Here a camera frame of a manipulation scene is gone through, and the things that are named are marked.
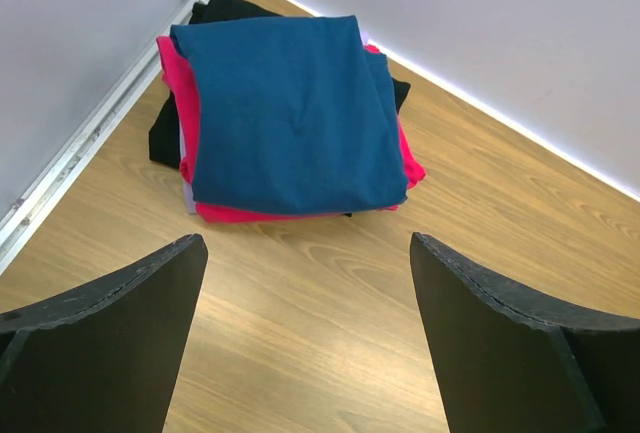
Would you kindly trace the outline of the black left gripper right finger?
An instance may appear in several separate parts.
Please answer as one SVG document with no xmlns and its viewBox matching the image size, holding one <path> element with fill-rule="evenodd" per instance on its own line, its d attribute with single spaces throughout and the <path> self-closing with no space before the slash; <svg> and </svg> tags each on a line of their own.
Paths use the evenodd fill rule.
<svg viewBox="0 0 640 433">
<path fill-rule="evenodd" d="M 411 272 L 453 432 L 635 432 L 639 322 L 579 306 L 414 234 Z"/>
</svg>

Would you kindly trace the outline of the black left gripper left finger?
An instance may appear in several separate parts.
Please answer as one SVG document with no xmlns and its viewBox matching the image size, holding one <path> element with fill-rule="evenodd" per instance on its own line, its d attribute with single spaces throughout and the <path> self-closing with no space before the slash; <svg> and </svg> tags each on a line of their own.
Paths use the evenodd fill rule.
<svg viewBox="0 0 640 433">
<path fill-rule="evenodd" d="M 2 431 L 162 431 L 207 259 L 187 235 L 2 313 Z"/>
</svg>

